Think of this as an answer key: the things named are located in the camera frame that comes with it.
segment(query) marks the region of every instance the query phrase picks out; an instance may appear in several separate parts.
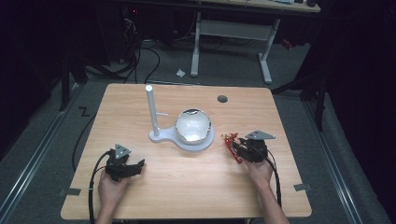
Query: white stand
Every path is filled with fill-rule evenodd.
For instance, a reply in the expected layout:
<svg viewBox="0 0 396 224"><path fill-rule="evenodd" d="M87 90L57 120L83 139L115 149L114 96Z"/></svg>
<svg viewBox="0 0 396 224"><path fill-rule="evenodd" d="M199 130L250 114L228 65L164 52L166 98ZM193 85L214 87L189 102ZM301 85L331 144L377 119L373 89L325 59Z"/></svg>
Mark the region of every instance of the white stand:
<svg viewBox="0 0 396 224"><path fill-rule="evenodd" d="M210 128L209 136L203 142L197 145L187 145L181 142L178 139L175 127L160 129L157 121L157 111L155 109L154 93L150 85L146 86L146 92L148 96L148 107L153 127L153 130L149 132L149 138L152 142L158 143L163 141L172 141L178 147L188 151L201 151L208 148L212 144L213 140L215 139L215 130L213 129L213 127Z"/></svg>
<svg viewBox="0 0 396 224"><path fill-rule="evenodd" d="M187 144L181 142L177 137L175 127L171 127L168 129L160 129L159 136L155 136L154 131L151 131L151 132L149 132L149 138L154 143L159 143L159 142L163 142L163 141L172 141L178 147L180 147L182 149L185 149L188 151L201 151L201 150L204 150L204 149L210 147L213 140L215 139L215 130L212 127L210 129L209 136L198 145L187 145Z"/></svg>

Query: desk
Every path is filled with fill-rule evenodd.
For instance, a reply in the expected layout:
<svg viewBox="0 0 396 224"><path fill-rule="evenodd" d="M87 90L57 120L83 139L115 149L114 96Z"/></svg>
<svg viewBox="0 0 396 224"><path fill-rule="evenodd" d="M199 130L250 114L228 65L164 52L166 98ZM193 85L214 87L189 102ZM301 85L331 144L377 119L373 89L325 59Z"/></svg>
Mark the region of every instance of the desk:
<svg viewBox="0 0 396 224"><path fill-rule="evenodd" d="M283 210L288 217L307 217L311 207L272 93L265 88L152 85L161 128L171 127L185 109L204 110L212 120L215 139L200 152L189 152L172 142L152 143L145 85L110 84L92 126L62 209L65 219L89 219L88 186L99 157L119 143L132 150L130 163L146 159L141 175L132 178L115 218L231 218L261 217L258 195L245 164L236 163L222 133L261 130L276 136L266 140L280 177ZM228 97L227 103L218 96ZM94 213L100 202L95 177ZM276 188L275 179L271 182Z"/></svg>
<svg viewBox="0 0 396 224"><path fill-rule="evenodd" d="M236 5L242 7L263 7L277 10L291 10L300 12L319 13L318 6L309 7L305 2L302 4L282 4L268 0L203 0L208 3ZM199 41L200 35L218 35L234 38L245 38L265 41L262 53L259 53L259 62L262 67L262 75L266 84L271 84L272 79L268 69L267 57L274 42L280 19L275 19L273 25L255 25L239 22L201 20L201 13L197 13L195 26L195 46L192 54L191 76L197 77L199 70Z"/></svg>

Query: white pole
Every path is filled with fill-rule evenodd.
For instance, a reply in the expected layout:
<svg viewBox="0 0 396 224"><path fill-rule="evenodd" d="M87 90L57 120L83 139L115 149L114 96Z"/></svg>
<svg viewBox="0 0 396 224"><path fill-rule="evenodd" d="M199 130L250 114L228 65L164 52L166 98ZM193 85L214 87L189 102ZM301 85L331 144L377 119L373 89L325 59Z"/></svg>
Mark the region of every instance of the white pole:
<svg viewBox="0 0 396 224"><path fill-rule="evenodd" d="M149 113L151 115L152 130L154 131L155 136L159 136L160 128L158 127L157 111L155 109L154 94L152 93L151 85L146 86L146 92L148 94L148 107L149 107Z"/></svg>

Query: person's left hand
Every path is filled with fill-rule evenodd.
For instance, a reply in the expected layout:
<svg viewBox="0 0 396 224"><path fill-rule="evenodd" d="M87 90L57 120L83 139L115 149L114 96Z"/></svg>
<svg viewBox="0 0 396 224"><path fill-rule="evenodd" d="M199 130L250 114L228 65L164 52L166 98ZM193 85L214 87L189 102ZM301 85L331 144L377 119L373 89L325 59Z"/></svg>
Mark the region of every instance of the person's left hand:
<svg viewBox="0 0 396 224"><path fill-rule="evenodd" d="M111 179L111 176L103 170L99 182L101 207L111 208L113 210L119 204L130 179L131 177L126 177L119 182L114 181Z"/></svg>

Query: cable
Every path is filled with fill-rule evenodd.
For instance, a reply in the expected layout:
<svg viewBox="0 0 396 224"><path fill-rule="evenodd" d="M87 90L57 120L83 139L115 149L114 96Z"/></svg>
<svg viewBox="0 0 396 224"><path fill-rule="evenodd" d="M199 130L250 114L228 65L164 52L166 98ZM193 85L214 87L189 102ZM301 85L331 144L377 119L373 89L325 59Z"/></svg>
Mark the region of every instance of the cable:
<svg viewBox="0 0 396 224"><path fill-rule="evenodd" d="M254 146L250 146L250 147L253 148L257 153L261 154L260 151L257 148L255 148ZM277 169L276 169L276 161L275 161L274 155L271 153L271 151L267 149L267 152L271 155L273 161L270 161L268 156L265 158L265 160L268 161L268 163L270 163L271 168L274 171L275 181L276 181L276 200L277 200L277 203L279 204L279 206L282 207L282 193L280 192L280 181L279 181L279 175L278 175Z"/></svg>
<svg viewBox="0 0 396 224"><path fill-rule="evenodd" d="M90 187L89 187L89 191L88 191L88 206L89 206L89 210L90 210L90 222L91 224L95 224L94 218L93 218L93 179L95 178L96 172L98 172L100 169L98 169L99 163L101 162L101 160L103 159L103 157L110 155L110 150L105 152L98 160L98 162L95 165L95 168L93 168L93 172L92 172L92 176L91 176L91 181L90 181Z"/></svg>
<svg viewBox="0 0 396 224"><path fill-rule="evenodd" d="M154 73L155 70L157 70L158 66L160 65L160 55L152 49L147 49L147 50L149 50L157 55L158 62L157 62L157 65L155 66L155 68L146 76L144 84L146 84L148 82L149 77Z"/></svg>
<svg viewBox="0 0 396 224"><path fill-rule="evenodd" d="M274 163L272 163L270 161L270 159L265 158L266 161L268 161L268 163L270 163L271 167L274 170L274 175L275 175L275 181L276 181L276 199L277 199L277 203L279 204L280 207L282 207L282 194L280 192L280 181L279 181L279 175L277 173L277 169L276 169L276 163L274 160Z"/></svg>
<svg viewBox="0 0 396 224"><path fill-rule="evenodd" d="M72 166L73 166L73 170L74 172L77 170L77 166L75 163L75 157L76 157L76 151L77 151L77 146L79 141L81 140L82 135L84 134L85 130L88 128L88 125L93 121L93 119L96 117L96 113L90 118L90 120L88 121L88 123L85 125L84 129L82 129L81 133L79 134L78 140L75 144L75 147L73 149L73 155L72 155Z"/></svg>

